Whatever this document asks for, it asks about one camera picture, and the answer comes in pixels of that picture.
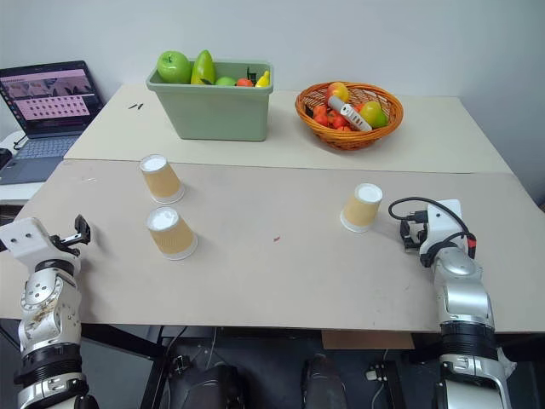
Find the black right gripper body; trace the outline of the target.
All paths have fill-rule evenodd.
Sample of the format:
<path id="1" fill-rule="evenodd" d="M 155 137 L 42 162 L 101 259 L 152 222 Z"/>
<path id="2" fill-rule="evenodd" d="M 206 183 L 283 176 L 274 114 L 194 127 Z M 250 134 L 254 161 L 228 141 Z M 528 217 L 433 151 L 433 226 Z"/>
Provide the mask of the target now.
<path id="1" fill-rule="evenodd" d="M 410 233 L 422 245 L 427 239 L 427 224 L 425 222 L 406 222 L 406 233 Z"/>

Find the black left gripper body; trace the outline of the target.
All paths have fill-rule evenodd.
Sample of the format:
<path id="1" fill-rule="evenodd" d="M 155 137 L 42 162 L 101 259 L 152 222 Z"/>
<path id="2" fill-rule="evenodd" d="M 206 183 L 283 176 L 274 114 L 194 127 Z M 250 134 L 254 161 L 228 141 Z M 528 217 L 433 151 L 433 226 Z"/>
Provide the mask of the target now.
<path id="1" fill-rule="evenodd" d="M 49 236 L 51 244 L 59 251 L 72 254 L 74 256 L 80 256 L 80 250 L 72 248 L 73 245 L 80 242 L 81 234 L 77 233 L 70 237 L 61 239 L 59 235 Z"/>

